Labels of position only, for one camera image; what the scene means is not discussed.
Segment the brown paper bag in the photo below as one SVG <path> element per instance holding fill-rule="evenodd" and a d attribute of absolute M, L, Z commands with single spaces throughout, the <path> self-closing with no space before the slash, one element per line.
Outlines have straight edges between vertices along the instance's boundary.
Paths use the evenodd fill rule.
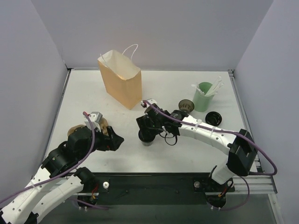
<path fill-rule="evenodd" d="M 133 61 L 138 44 L 123 52 L 110 50 L 101 54 L 98 65 L 106 92 L 131 110 L 142 100 L 142 72 Z"/>

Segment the black paper coffee cup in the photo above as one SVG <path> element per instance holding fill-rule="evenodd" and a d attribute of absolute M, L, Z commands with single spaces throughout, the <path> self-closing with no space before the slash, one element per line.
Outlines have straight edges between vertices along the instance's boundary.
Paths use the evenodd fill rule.
<path fill-rule="evenodd" d="M 155 138 L 151 138 L 151 139 L 140 138 L 140 141 L 144 146 L 151 146 L 153 144 L 154 140 L 155 140 Z"/>

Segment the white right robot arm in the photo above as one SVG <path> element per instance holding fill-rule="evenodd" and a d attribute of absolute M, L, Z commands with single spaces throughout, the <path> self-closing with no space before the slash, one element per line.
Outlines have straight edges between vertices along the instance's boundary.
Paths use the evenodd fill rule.
<path fill-rule="evenodd" d="M 165 133 L 174 138 L 184 136 L 204 142 L 227 156 L 222 165 L 216 165 L 210 172 L 207 179 L 210 189 L 218 190 L 235 175 L 246 177 L 250 174 L 257 150 L 248 131 L 241 129 L 235 133 L 219 129 L 180 110 L 169 113 L 155 103 L 142 102 L 141 105 L 145 115 L 136 121 L 142 144 L 151 145 L 157 135 Z"/>

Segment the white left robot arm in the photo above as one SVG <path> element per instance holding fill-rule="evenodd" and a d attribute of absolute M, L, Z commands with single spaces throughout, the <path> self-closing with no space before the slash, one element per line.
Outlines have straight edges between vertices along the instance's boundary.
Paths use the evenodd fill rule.
<path fill-rule="evenodd" d="M 37 224 L 73 194 L 91 191 L 95 176 L 88 168 L 80 168 L 80 164 L 95 150 L 116 151 L 123 141 L 111 126 L 107 133 L 100 127 L 77 127 L 48 154 L 30 183 L 13 194 L 14 200 L 0 211 L 0 222 Z"/>

